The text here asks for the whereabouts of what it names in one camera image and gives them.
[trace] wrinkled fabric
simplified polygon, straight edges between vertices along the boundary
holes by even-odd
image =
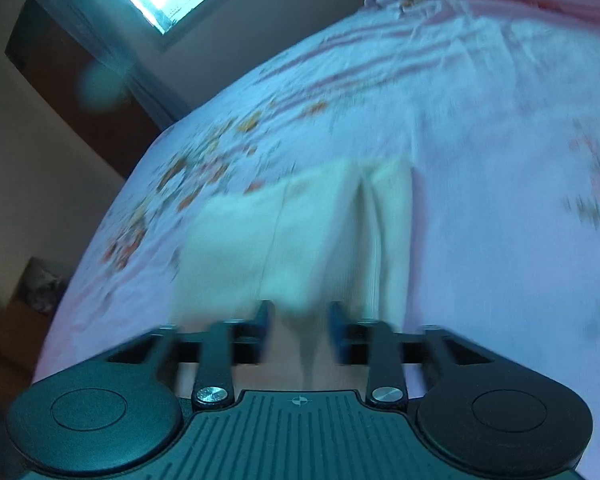
[[[352,319],[380,319],[400,332],[411,197],[404,156],[338,160],[245,196],[214,197],[182,245],[171,322],[200,332],[219,320],[251,318],[272,301],[270,330],[286,329],[288,337],[257,367],[268,368],[266,380],[253,374],[256,367],[234,374],[236,392],[342,388],[334,356],[318,354],[328,306],[338,301]],[[317,361],[330,364],[322,376]],[[301,373],[292,365],[298,362]]]
[[[165,322],[210,196],[411,153],[406,331],[566,384],[600,480],[600,0],[366,0],[164,132],[94,236],[36,378]],[[408,373],[410,394],[421,386]]]

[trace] metal screw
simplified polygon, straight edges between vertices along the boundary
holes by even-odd
[[[373,390],[371,396],[378,402],[398,402],[402,398],[402,392],[393,386],[381,386]]]
[[[229,394],[226,392],[226,390],[220,386],[206,386],[205,388],[200,388],[196,394],[198,400],[200,402],[204,402],[205,404],[215,404],[216,402],[221,402],[228,396]]]

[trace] circular pad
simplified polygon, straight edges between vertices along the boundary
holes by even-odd
[[[112,474],[156,455],[182,424],[180,403],[144,367],[84,362],[40,381],[10,406],[15,447],[61,476]]]
[[[422,399],[416,423],[443,456],[478,476],[544,478],[575,466],[591,413],[574,392],[515,364],[458,367]]]
[[[125,398],[110,390],[85,388],[56,399],[51,414],[68,430],[101,430],[115,424],[126,412]]]
[[[546,419],[544,404],[518,390],[493,390],[474,400],[475,418],[488,428],[509,433],[531,431]]]

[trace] curtain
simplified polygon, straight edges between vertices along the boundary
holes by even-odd
[[[129,91],[162,130],[190,107],[138,60],[94,0],[36,0],[95,59],[122,77]]]

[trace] crosshair logo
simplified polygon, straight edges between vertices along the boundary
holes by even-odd
[[[306,397],[303,397],[302,395],[298,395],[297,397],[291,399],[289,402],[294,403],[296,406],[304,406],[306,403],[311,401]]]

